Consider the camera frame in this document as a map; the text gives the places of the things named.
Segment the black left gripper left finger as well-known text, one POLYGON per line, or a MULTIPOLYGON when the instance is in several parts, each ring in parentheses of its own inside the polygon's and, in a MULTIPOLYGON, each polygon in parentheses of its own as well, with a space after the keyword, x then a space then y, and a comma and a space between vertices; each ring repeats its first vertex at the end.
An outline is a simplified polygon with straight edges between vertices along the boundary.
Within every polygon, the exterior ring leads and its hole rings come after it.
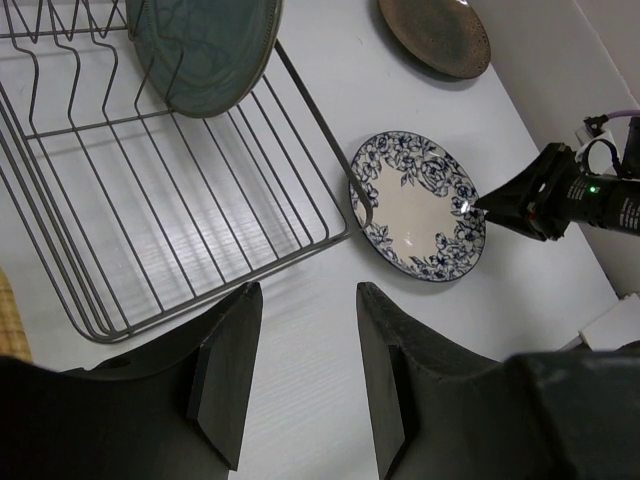
POLYGON ((98 470, 235 471, 263 310, 257 282, 91 370, 74 369, 98 470))

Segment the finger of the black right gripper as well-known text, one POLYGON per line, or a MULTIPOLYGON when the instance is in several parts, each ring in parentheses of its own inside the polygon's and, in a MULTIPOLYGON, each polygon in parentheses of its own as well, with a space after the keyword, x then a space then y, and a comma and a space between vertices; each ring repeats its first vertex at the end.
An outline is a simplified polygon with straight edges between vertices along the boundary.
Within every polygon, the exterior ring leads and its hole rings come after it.
POLYGON ((476 209, 490 213, 522 213, 540 202, 566 168, 575 166, 575 152, 564 143, 550 143, 523 171, 475 201, 476 209))
POLYGON ((485 219, 488 222, 504 227, 525 237, 539 241, 543 240, 543 236, 538 231, 536 231, 535 228, 525 218, 487 211, 485 213, 485 219))

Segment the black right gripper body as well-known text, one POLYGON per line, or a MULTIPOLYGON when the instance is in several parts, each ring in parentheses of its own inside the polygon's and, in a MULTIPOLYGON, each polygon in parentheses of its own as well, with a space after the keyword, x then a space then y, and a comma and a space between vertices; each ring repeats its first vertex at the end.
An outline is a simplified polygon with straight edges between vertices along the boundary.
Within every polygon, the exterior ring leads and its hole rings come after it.
POLYGON ((595 174, 570 149, 545 149, 523 171, 522 216, 528 235, 561 238, 570 223, 639 234, 639 183, 595 174))

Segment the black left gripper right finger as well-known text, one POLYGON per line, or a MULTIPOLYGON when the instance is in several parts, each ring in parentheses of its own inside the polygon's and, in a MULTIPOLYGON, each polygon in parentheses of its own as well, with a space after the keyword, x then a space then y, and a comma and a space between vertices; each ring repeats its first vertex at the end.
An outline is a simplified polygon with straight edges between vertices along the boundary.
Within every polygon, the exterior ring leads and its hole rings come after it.
POLYGON ((451 383, 498 363, 421 323, 372 282, 357 285, 356 313, 378 474, 390 479, 424 410, 410 372, 423 368, 429 379, 451 383))

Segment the blue floral white plate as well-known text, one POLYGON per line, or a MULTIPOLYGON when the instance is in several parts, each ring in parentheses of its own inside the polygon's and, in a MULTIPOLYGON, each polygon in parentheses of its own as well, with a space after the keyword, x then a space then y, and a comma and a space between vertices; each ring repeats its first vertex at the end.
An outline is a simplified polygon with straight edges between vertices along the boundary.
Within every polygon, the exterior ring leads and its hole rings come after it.
POLYGON ((436 142, 407 131, 374 135, 357 150, 351 169, 372 208, 349 187, 354 216, 366 239, 392 266, 422 281, 446 283, 468 274, 482 255, 484 213, 463 167, 436 142))

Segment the grey-blue round plate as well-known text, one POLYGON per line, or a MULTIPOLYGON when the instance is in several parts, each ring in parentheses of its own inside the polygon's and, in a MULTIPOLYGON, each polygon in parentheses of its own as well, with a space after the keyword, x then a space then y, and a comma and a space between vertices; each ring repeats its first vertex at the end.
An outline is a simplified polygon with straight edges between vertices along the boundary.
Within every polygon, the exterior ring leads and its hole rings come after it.
POLYGON ((262 77, 281 1, 127 1, 130 40, 168 107, 191 118, 236 106, 262 77))

